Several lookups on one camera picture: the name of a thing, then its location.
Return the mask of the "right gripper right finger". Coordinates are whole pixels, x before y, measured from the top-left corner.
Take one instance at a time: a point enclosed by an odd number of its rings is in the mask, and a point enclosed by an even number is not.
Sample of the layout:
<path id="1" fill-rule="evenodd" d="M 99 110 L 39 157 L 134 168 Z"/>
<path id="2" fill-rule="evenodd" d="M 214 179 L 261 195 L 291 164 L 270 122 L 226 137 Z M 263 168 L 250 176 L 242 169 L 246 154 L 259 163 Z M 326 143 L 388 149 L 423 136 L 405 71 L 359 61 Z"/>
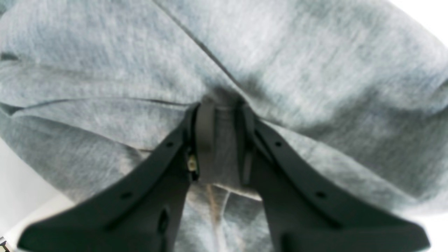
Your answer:
<path id="1" fill-rule="evenodd" d="M 424 229 L 358 199 L 304 161 L 248 105 L 235 111 L 240 182 L 256 190 L 276 252 L 418 252 Z"/>

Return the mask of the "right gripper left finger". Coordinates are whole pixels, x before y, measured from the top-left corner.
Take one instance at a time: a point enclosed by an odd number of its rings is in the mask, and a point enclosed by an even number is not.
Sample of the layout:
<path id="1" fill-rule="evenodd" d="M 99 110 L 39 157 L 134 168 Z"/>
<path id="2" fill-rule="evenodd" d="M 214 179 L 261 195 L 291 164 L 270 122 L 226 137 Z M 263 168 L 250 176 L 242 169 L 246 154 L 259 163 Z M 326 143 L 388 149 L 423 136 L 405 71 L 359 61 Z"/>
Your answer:
<path id="1" fill-rule="evenodd" d="M 215 106 L 192 105 L 126 177 L 64 212 L 32 223 L 18 247 L 28 252 L 171 252 L 189 187 L 213 160 Z"/>

